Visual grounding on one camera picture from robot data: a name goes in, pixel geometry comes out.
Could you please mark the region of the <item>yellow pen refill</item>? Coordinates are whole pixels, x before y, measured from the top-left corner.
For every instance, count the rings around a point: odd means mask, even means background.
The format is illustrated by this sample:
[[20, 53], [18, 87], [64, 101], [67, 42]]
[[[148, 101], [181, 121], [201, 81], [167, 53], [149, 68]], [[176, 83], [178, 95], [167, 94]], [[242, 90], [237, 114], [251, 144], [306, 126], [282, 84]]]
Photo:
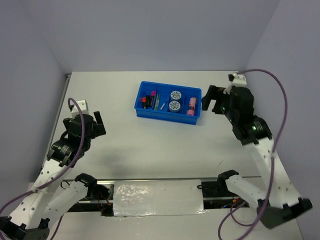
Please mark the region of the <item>yellow pen refill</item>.
[[155, 103], [154, 103], [154, 110], [157, 111], [158, 110], [158, 107], [159, 107], [159, 98], [160, 98], [160, 94], [158, 93], [156, 95], [156, 98], [155, 98]]

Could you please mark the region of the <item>pink cap black highlighter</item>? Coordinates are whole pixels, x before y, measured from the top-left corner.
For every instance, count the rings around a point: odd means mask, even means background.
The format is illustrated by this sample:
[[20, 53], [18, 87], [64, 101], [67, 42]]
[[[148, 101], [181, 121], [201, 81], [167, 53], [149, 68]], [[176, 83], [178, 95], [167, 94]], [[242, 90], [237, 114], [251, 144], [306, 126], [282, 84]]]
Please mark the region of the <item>pink cap black highlighter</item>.
[[155, 96], [156, 96], [156, 91], [153, 90], [150, 94], [150, 99], [149, 99], [149, 107], [152, 108], [154, 105], [154, 100], [155, 100]]

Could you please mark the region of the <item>blue jar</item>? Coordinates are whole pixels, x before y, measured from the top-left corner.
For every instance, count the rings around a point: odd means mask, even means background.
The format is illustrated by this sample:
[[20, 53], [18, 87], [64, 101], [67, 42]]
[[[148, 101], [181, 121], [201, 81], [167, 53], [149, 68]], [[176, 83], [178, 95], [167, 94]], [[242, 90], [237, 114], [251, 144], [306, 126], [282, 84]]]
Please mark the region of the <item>blue jar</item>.
[[178, 90], [174, 90], [170, 93], [170, 101], [176, 101], [176, 102], [180, 102], [182, 99], [182, 93]]
[[178, 101], [170, 101], [168, 104], [168, 110], [171, 113], [178, 113], [181, 110], [181, 104]]

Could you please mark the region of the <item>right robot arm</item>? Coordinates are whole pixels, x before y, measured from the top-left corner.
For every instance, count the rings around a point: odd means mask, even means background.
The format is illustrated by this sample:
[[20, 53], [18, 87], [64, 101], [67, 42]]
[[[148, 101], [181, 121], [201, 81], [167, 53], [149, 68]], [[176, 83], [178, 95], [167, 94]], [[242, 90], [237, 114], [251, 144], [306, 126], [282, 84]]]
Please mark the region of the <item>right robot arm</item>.
[[223, 87], [211, 85], [201, 99], [202, 110], [215, 105], [212, 112], [224, 115], [232, 125], [232, 131], [242, 146], [252, 155], [261, 178], [270, 193], [244, 180], [235, 170], [218, 175], [217, 190], [223, 196], [238, 195], [256, 211], [263, 210], [261, 223], [273, 229], [289, 222], [313, 205], [293, 186], [279, 155], [273, 152], [274, 139], [266, 121], [254, 114], [254, 96], [246, 87], [233, 86], [230, 92]]

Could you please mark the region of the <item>pink glue bottle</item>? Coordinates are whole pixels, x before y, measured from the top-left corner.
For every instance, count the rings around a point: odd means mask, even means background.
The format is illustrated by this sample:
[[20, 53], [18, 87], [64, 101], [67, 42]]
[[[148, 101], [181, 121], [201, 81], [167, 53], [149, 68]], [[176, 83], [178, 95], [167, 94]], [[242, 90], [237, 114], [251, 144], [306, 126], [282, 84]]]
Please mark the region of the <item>pink glue bottle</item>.
[[196, 106], [197, 106], [197, 98], [196, 97], [191, 97], [189, 99], [189, 103], [188, 103], [188, 110], [186, 112], [186, 114], [188, 116], [194, 116], [196, 113]]

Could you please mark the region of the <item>blue cap black highlighter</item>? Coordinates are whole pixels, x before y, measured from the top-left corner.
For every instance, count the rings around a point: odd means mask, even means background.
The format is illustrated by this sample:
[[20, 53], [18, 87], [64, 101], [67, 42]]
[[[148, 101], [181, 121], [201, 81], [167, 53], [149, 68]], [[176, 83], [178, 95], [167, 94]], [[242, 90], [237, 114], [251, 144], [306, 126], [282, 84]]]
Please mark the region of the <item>blue cap black highlighter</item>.
[[151, 96], [150, 95], [146, 95], [145, 96], [145, 108], [148, 109], [148, 108], [151, 108], [152, 107], [152, 99], [151, 99]]

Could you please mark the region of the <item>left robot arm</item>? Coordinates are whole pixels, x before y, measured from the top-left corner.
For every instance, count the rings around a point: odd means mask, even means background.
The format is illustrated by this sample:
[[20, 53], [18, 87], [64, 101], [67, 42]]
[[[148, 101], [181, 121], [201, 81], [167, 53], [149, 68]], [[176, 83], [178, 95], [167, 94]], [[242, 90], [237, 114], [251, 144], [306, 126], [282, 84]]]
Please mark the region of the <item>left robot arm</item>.
[[81, 173], [70, 186], [53, 197], [76, 162], [91, 147], [91, 141], [106, 134], [99, 111], [93, 115], [74, 113], [63, 120], [65, 132], [54, 142], [32, 188], [16, 200], [17, 208], [0, 218], [0, 237], [11, 240], [46, 240], [50, 227], [76, 202], [97, 197], [105, 187], [93, 176]]

